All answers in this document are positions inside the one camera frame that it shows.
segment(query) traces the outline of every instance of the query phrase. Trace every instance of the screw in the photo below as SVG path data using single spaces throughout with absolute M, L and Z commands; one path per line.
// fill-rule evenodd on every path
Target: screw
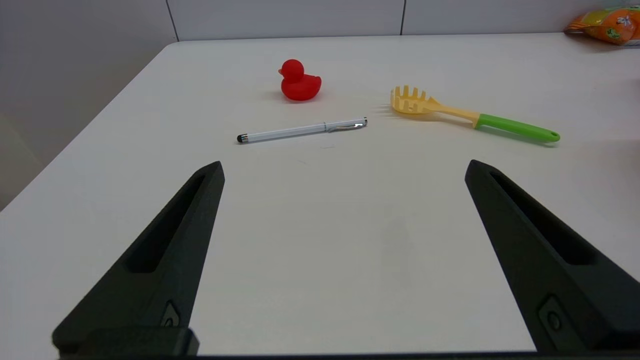
M 551 329 L 555 331 L 560 330 L 562 327 L 560 316 L 558 316 L 554 311 L 549 311 L 549 314 L 547 314 L 547 322 L 549 323 L 549 326 L 551 326 Z

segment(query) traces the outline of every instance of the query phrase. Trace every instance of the stylus pen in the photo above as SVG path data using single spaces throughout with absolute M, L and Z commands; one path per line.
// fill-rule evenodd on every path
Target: stylus pen
M 265 133 L 255 134 L 242 134 L 238 135 L 238 142 L 258 142 L 264 140 L 273 140 L 279 138 L 286 138 L 289 136 L 299 136 L 314 133 L 331 133 L 337 130 L 351 130 L 360 129 L 367 125 L 367 117 L 361 117 L 355 120 L 337 121 L 337 122 L 323 122 L 322 124 L 294 127 L 291 129 L 266 131 Z

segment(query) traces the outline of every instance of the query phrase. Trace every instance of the duck head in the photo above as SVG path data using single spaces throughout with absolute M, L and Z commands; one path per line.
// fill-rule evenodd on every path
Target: duck head
M 290 59 L 282 64 L 282 69 L 278 70 L 278 72 L 285 80 L 295 83 L 302 80 L 305 75 L 305 68 L 300 61 Z

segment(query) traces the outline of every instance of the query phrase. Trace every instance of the pasta server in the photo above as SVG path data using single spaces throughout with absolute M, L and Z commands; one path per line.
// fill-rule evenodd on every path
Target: pasta server
M 560 135 L 555 131 L 502 117 L 452 108 L 440 104 L 432 97 L 427 98 L 425 91 L 418 93 L 418 88 L 413 88 L 413 92 L 410 94 L 408 85 L 404 86 L 402 92 L 400 91 L 400 86 L 396 86 L 395 89 L 391 90 L 391 107 L 399 113 L 412 115 L 433 112 L 454 115 L 471 121 L 474 129 L 479 126 L 490 126 L 541 142 L 556 142 L 560 140 Z

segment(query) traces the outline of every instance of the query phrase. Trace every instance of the white wall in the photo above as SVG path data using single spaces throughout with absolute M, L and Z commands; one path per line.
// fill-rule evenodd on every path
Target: white wall
M 0 1 L 0 210 L 175 41 L 165 0 Z
M 0 210 L 43 169 L 20 134 L 0 117 Z
M 400 35 L 404 0 L 168 0 L 180 41 Z
M 560 32 L 618 0 L 406 0 L 403 35 Z

